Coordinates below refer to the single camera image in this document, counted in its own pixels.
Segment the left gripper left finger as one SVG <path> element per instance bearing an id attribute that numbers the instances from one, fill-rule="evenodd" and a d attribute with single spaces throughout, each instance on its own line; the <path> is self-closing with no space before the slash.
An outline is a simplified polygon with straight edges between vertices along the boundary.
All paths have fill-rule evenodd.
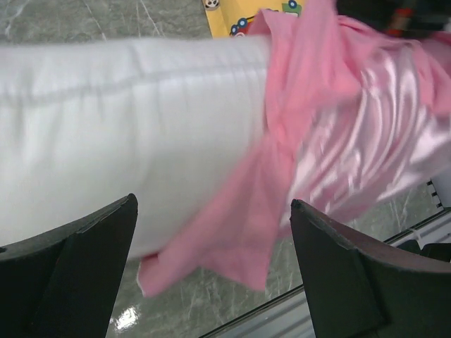
<path id="1" fill-rule="evenodd" d="M 129 194 L 1 247 L 2 337 L 105 337 L 138 215 Z"/>

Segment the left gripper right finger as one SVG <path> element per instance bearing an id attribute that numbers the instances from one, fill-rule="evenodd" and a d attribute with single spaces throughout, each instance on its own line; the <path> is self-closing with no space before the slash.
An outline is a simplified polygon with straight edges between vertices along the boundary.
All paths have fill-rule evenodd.
<path id="1" fill-rule="evenodd" d="M 290 223 L 317 337 L 449 337 L 450 245 L 391 246 L 303 201 Z"/>

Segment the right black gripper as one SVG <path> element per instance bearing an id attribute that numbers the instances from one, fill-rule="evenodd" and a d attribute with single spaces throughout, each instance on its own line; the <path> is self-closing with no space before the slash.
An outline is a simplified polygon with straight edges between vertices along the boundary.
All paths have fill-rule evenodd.
<path id="1" fill-rule="evenodd" d="M 449 0 L 337 0 L 338 14 L 391 37 L 425 39 L 450 20 Z"/>

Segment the pink pillowcase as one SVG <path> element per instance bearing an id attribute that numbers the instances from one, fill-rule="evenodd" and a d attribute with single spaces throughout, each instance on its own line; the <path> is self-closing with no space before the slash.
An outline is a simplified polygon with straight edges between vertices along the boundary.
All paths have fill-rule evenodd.
<path id="1" fill-rule="evenodd" d="M 271 43 L 265 131 L 230 180 L 168 246 L 140 263 L 153 296 L 198 267 L 263 289 L 289 206 L 341 222 L 450 166 L 450 33 L 395 38 L 309 1 L 270 10 L 252 35 Z"/>

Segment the white pillow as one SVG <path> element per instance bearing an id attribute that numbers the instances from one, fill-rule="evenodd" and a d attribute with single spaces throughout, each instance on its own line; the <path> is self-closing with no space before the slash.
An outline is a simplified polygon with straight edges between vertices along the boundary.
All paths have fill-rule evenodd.
<path id="1" fill-rule="evenodd" d="M 154 253 L 264 130 L 267 37 L 1 48 L 1 243 L 135 194 Z"/>

